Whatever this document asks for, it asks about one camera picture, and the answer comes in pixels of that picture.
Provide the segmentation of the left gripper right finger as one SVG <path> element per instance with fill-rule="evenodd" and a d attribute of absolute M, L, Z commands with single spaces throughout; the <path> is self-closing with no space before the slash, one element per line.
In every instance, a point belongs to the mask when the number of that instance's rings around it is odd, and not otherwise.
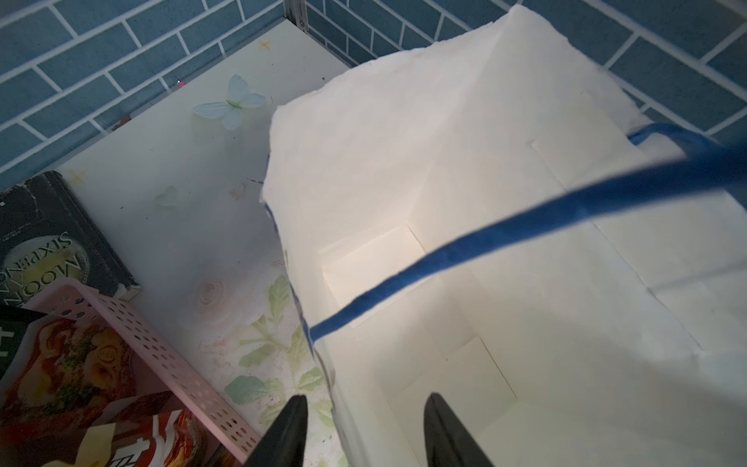
<path fill-rule="evenodd" d="M 423 429 L 429 467 L 493 467 L 439 393 L 431 393 L 426 401 Z"/>

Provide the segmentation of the small red white packet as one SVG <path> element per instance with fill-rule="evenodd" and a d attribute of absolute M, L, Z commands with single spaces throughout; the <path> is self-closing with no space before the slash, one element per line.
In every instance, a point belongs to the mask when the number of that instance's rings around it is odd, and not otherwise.
<path fill-rule="evenodd" d="M 187 408 L 50 435 L 25 466 L 204 466 L 220 443 Z"/>

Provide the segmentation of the pink plastic basket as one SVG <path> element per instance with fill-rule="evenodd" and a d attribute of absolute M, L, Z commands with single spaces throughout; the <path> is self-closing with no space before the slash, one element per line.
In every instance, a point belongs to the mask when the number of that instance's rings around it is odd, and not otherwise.
<path fill-rule="evenodd" d="M 26 309 L 85 323 L 108 324 L 137 355 L 134 369 L 147 392 L 169 389 L 235 457 L 248 460 L 261 436 L 131 304 L 62 278 L 32 298 Z"/>

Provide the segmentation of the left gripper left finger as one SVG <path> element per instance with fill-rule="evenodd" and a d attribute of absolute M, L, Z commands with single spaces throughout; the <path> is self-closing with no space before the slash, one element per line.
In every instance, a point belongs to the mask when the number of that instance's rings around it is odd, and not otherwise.
<path fill-rule="evenodd" d="M 243 466 L 302 467 L 308 422 L 307 397 L 291 397 Z"/>

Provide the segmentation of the blue checkered paper bag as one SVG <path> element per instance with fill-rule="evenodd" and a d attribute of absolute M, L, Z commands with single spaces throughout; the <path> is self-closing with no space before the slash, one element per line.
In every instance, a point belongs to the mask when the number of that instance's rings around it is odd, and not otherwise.
<path fill-rule="evenodd" d="M 262 192 L 309 326 L 447 243 L 681 159 L 523 7 L 279 107 Z M 440 393 L 496 466 L 746 462 L 746 210 L 583 221 L 416 280 L 313 353 L 351 464 L 423 466 Z"/>

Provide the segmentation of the dark red fish seasoning packet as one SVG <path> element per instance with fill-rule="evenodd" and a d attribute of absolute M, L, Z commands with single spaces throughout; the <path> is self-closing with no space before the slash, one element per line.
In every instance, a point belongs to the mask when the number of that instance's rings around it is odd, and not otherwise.
<path fill-rule="evenodd" d="M 1 446 L 88 427 L 134 397 L 134 352 L 108 325 L 1 309 Z"/>

